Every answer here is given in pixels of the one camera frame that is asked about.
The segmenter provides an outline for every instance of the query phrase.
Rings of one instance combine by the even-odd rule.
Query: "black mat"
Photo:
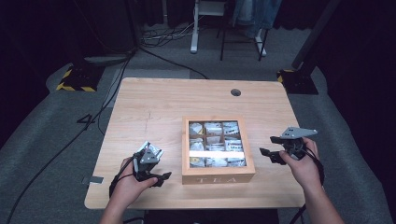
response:
[[[149,210],[146,223],[277,224],[279,219],[276,209]]]

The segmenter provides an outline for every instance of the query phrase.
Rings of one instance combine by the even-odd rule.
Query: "person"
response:
[[[306,147],[312,150],[318,158],[317,144],[309,138],[304,138]],[[286,151],[279,152],[280,157],[285,161],[297,182],[302,186],[305,197],[306,210],[312,223],[344,223],[335,207],[332,205],[324,188],[321,186],[318,167],[308,156],[303,157],[300,161],[294,160]],[[122,178],[133,172],[133,166],[130,163],[120,175]],[[113,194],[106,206],[105,212],[100,220],[101,224],[122,223],[122,217],[127,207],[133,203],[139,195],[154,185],[157,178],[138,182],[133,175],[122,178],[115,187]]]

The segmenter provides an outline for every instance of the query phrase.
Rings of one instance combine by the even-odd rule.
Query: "wooden box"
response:
[[[241,116],[183,117],[182,184],[247,183],[255,174]]]

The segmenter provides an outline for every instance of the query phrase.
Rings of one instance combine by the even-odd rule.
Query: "hole in table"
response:
[[[241,91],[238,89],[232,89],[231,90],[231,95],[233,96],[240,96],[241,95]]]

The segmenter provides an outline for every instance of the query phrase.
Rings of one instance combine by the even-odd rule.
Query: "black cable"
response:
[[[162,47],[173,40],[179,40],[179,39],[184,38],[186,35],[192,35],[192,33],[186,33],[184,35],[182,34],[185,31],[189,32],[191,29],[192,29],[191,26],[187,26],[185,28],[179,28],[178,30],[180,30],[180,31],[176,31],[176,29],[173,29],[173,31],[169,34],[166,33],[166,31],[168,31],[168,29],[167,29],[165,32],[163,32],[160,35],[158,35],[155,32],[155,30],[154,31],[150,30],[147,32],[149,32],[149,33],[154,32],[155,35],[145,36],[145,34],[143,34],[143,37],[141,38],[141,40],[142,40],[141,45],[146,48]],[[153,40],[156,40],[157,43],[154,43],[154,44],[149,43],[149,41],[153,41]]]
[[[115,65],[115,64],[119,64],[119,63],[125,63],[128,60],[128,56],[129,55],[125,55],[125,57],[120,58],[120,59],[114,59],[114,60],[105,60],[105,61],[101,61],[101,62],[95,62],[95,61],[90,61],[89,58],[85,58],[85,60],[89,63],[89,64],[93,64],[94,66],[97,67],[107,67],[107,66],[111,66],[111,65]]]
[[[314,164],[318,167],[318,172],[319,172],[319,178],[320,178],[320,184],[323,186],[324,183],[324,167],[323,164],[318,160],[317,156],[315,153],[308,147],[302,148],[302,151],[305,152],[305,155],[308,155]],[[304,204],[303,207],[299,209],[299,211],[294,215],[293,219],[291,220],[290,224],[295,223],[299,217],[302,218],[302,223],[304,223],[303,219],[303,212],[306,209],[306,205]]]
[[[121,167],[120,171],[114,176],[113,180],[111,181],[110,187],[108,188],[108,196],[110,198],[111,198],[111,195],[113,194],[114,189],[117,186],[117,183],[119,183],[119,181],[125,177],[125,176],[123,176],[122,178],[120,178],[120,175],[125,170],[125,168],[128,166],[128,164],[131,163],[131,161],[133,159],[134,159],[134,157],[131,157],[127,162],[125,162],[125,164]]]
[[[108,47],[98,36],[98,34],[93,30],[92,26],[90,25],[90,22],[88,21],[87,17],[85,16],[84,12],[82,11],[81,7],[79,6],[79,4],[76,2],[76,0],[73,0],[76,8],[78,9],[79,14],[82,16],[82,18],[84,19],[85,23],[87,24],[88,28],[90,28],[91,33],[93,34],[93,36],[96,38],[96,40],[107,50],[114,52],[114,53],[120,53],[120,54],[129,54],[133,49],[127,50],[127,51],[117,51],[114,50],[110,47]]]
[[[165,59],[165,58],[163,58],[163,57],[161,57],[161,56],[159,56],[159,55],[157,55],[157,54],[154,54],[154,53],[152,53],[152,52],[150,52],[150,51],[148,51],[148,50],[146,50],[146,49],[143,49],[142,47],[139,47],[139,48],[140,48],[141,50],[143,50],[144,52],[146,52],[147,54],[149,54],[149,55],[152,55],[152,56],[154,56],[154,57],[157,57],[157,58],[159,58],[159,59],[161,59],[161,60],[164,60],[164,61],[166,61],[166,62],[168,62],[168,63],[171,63],[171,64],[174,64],[174,65],[177,65],[177,66],[180,66],[180,67],[184,67],[184,68],[190,69],[191,71],[198,73],[199,75],[201,75],[201,76],[204,77],[205,79],[209,79],[209,78],[208,78],[207,76],[205,76],[203,73],[198,72],[197,70],[195,70],[195,69],[193,69],[193,68],[190,68],[190,67],[188,67],[188,66],[186,66],[186,65],[183,65],[183,64],[180,64],[180,63],[175,63],[175,62],[173,62],[173,61],[171,61],[171,60]]]
[[[125,71],[126,65],[128,64],[129,61],[131,61],[131,57],[129,57],[127,63],[122,68],[122,73]],[[39,171],[35,176],[29,181],[29,183],[26,185],[26,187],[23,189],[22,193],[18,197],[17,201],[14,203],[12,206],[11,212],[8,215],[7,219],[7,224],[10,223],[12,216],[14,215],[14,212],[18,206],[18,203],[20,202],[21,198],[23,197],[24,193],[26,190],[30,188],[30,186],[35,182],[35,180],[44,172],[44,170],[59,156],[61,155],[94,121],[95,119],[102,113],[102,111],[107,107],[107,105],[110,103],[111,99],[115,96],[115,92],[111,96],[110,100],[107,102],[106,106],[102,107],[101,110],[93,117],[93,119],[89,120],[87,124],[76,134],[75,137],[73,137],[72,140],[70,140],[58,153],[56,153]]]
[[[123,224],[127,224],[127,223],[130,223],[130,222],[133,222],[133,221],[137,221],[137,220],[145,220],[145,219],[143,217],[133,217],[133,218],[130,218],[130,219],[127,219],[127,220],[123,221],[122,223]]]
[[[123,175],[122,177],[119,178],[119,181],[122,180],[123,178],[127,177],[127,176],[131,176],[133,174],[129,174],[129,175]]]
[[[121,69],[120,69],[120,71],[119,71],[119,74],[117,75],[116,79],[114,80],[113,83],[111,83],[111,86],[110,86],[110,88],[109,88],[108,91],[107,91],[105,100],[103,101],[103,103],[102,103],[102,105],[101,105],[101,108],[104,107],[105,102],[106,102],[107,97],[108,97],[108,94],[110,93],[111,88],[113,88],[113,86],[114,86],[114,84],[117,82],[117,80],[119,81],[119,84],[118,84],[117,88],[114,90],[113,94],[115,94],[115,92],[117,92],[118,88],[120,87],[120,83],[122,82],[122,77],[123,77],[123,74],[124,74],[124,73],[123,73],[124,69],[122,69],[122,68],[125,67],[126,64],[127,64],[127,62],[125,62],[125,63],[122,65],[122,67],[121,67]],[[102,131],[102,129],[100,128],[100,118],[101,118],[101,115],[102,115],[102,113],[101,113],[101,114],[99,115],[99,117],[98,117],[97,125],[98,125],[99,131],[102,133],[103,136],[105,136],[105,133],[104,133],[104,132]]]

